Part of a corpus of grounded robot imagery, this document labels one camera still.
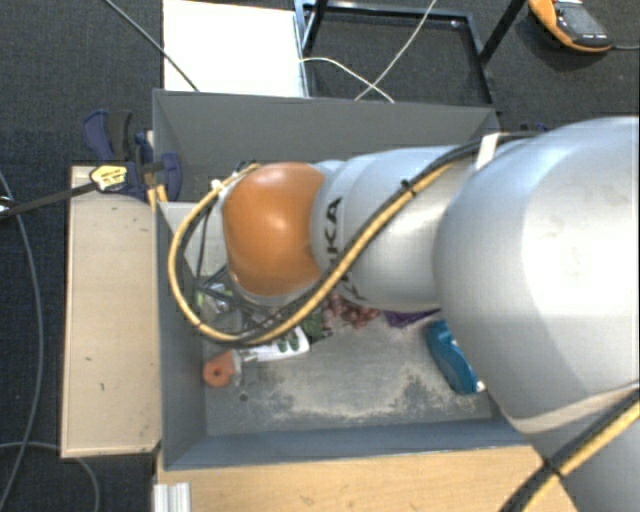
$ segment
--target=cable tie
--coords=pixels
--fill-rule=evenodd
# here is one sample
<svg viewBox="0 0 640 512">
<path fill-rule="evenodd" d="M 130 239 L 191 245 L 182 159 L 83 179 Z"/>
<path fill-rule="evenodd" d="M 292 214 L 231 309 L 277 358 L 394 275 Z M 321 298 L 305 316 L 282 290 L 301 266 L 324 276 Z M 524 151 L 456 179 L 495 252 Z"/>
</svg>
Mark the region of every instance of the cable tie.
<svg viewBox="0 0 640 512">
<path fill-rule="evenodd" d="M 496 148 L 498 147 L 498 138 L 502 135 L 500 132 L 492 133 L 482 137 L 480 142 L 480 151 L 478 152 L 478 159 L 476 160 L 476 171 L 482 169 L 487 165 L 496 154 Z"/>
<path fill-rule="evenodd" d="M 411 183 L 409 183 L 407 180 L 402 180 L 400 183 L 404 188 L 406 188 L 409 192 L 411 192 L 411 195 L 413 197 L 416 197 L 418 195 L 418 193 L 411 186 Z"/>
</svg>

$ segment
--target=yellow tag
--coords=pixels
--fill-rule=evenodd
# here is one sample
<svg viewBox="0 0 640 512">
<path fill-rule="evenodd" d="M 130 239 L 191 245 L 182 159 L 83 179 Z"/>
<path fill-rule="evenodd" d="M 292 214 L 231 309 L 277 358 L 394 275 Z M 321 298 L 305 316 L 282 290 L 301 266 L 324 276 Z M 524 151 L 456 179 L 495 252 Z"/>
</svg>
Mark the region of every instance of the yellow tag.
<svg viewBox="0 0 640 512">
<path fill-rule="evenodd" d="M 119 165 L 101 165 L 89 174 L 100 192 L 119 192 L 127 185 L 127 168 Z"/>
</svg>

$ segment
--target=wooden table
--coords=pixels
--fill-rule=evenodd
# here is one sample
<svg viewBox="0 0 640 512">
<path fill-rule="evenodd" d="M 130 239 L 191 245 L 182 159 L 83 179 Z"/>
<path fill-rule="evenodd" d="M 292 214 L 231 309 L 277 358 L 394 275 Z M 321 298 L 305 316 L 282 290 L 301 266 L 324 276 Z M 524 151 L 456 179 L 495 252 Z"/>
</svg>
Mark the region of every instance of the wooden table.
<svg viewBox="0 0 640 512">
<path fill-rule="evenodd" d="M 496 512 L 534 472 L 527 446 L 375 459 L 165 472 L 191 484 L 193 512 Z M 575 511 L 555 487 L 533 512 Z"/>
</svg>

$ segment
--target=white paper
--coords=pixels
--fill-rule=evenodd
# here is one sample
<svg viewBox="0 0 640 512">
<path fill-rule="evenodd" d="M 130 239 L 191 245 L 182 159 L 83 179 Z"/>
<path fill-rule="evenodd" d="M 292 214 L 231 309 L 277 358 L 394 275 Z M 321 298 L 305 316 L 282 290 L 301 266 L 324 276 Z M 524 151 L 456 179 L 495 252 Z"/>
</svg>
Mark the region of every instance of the white paper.
<svg viewBox="0 0 640 512">
<path fill-rule="evenodd" d="M 291 11 L 164 0 L 164 48 L 203 92 L 304 95 Z M 166 59 L 164 87 L 192 90 Z"/>
</svg>

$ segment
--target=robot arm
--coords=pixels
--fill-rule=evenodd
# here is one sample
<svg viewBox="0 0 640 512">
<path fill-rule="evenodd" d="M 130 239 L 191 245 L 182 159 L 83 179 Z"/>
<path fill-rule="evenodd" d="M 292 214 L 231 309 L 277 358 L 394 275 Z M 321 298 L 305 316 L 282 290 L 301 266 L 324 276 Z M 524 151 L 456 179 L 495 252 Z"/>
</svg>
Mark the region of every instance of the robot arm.
<svg viewBox="0 0 640 512">
<path fill-rule="evenodd" d="M 410 200 L 338 292 L 394 311 L 440 305 L 505 415 L 549 457 L 637 389 L 638 119 L 509 142 L 479 171 L 457 159 L 414 189 L 421 170 L 450 151 L 248 174 L 222 207 L 235 291 L 279 307 L 321 287 L 362 224 L 404 186 Z M 635 423 L 563 481 L 580 510 L 640 502 L 629 478 L 640 470 L 639 446 Z"/>
</svg>

